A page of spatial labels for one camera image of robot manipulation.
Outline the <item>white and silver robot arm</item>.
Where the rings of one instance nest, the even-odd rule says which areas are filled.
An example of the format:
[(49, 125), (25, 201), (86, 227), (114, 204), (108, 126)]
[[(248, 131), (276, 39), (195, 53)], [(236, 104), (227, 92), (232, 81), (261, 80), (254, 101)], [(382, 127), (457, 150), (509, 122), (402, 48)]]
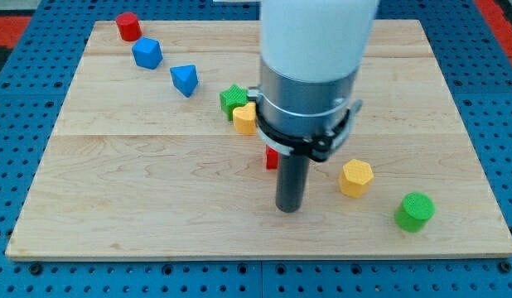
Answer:
[(378, 0), (274, 1), (260, 8), (260, 83), (249, 91), (259, 136), (278, 152), (276, 206), (300, 209), (310, 161), (350, 135), (355, 77)]

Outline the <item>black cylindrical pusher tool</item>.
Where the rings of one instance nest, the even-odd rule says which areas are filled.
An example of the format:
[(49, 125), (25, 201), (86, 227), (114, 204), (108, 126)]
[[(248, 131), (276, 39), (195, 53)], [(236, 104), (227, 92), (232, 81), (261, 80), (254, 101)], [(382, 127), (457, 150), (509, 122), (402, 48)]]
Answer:
[(305, 156), (279, 155), (275, 204), (284, 213), (294, 213), (302, 206), (308, 168)]

